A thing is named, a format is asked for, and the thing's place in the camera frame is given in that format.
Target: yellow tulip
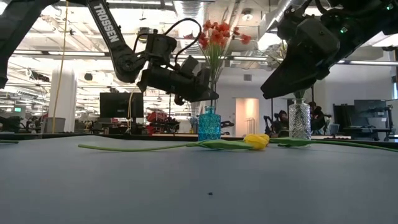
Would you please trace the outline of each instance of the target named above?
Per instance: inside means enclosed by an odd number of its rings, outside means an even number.
[[[264,150],[269,143],[269,136],[266,134],[248,134],[243,142],[253,146],[253,150]]]

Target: person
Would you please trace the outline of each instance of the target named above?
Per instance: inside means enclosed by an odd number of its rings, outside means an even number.
[[[311,130],[314,135],[323,135],[323,128],[326,125],[325,114],[322,107],[317,106],[315,102],[309,102],[311,114]]]
[[[278,113],[278,119],[272,124],[271,128],[276,134],[279,134],[281,131],[289,130],[289,119],[286,111],[281,110]]]

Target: computer monitor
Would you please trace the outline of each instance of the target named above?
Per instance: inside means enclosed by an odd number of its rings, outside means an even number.
[[[100,93],[99,112],[100,118],[127,118],[130,93]],[[144,117],[144,95],[132,94],[131,116]]]
[[[385,118],[385,100],[354,100],[356,115],[362,118]]]

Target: green leaf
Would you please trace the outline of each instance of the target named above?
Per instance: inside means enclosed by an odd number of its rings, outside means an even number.
[[[252,149],[253,147],[242,141],[206,140],[188,143],[187,147],[205,147],[208,149]]]

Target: vase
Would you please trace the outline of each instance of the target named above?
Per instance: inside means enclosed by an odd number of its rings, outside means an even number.
[[[311,140],[310,105],[304,99],[295,99],[289,106],[289,137]]]
[[[221,139],[221,116],[214,114],[214,106],[206,106],[205,113],[199,115],[198,140]]]

